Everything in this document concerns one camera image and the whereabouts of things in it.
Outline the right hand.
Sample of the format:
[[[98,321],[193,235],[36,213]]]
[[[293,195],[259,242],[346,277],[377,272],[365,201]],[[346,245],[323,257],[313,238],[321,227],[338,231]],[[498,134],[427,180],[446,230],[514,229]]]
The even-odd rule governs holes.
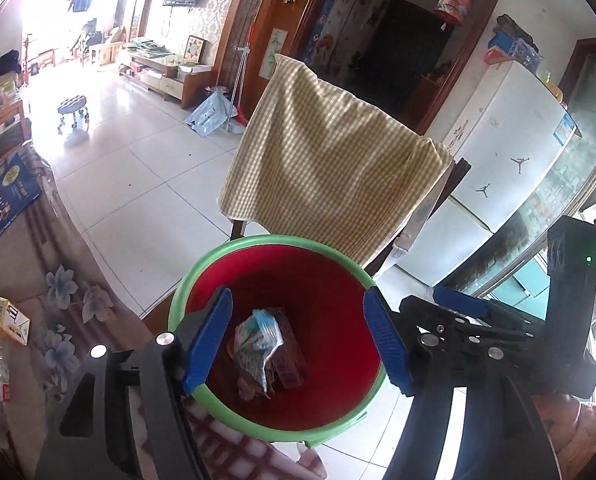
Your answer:
[[[532,396],[555,449],[561,478],[574,479],[596,453],[596,404],[570,394]]]

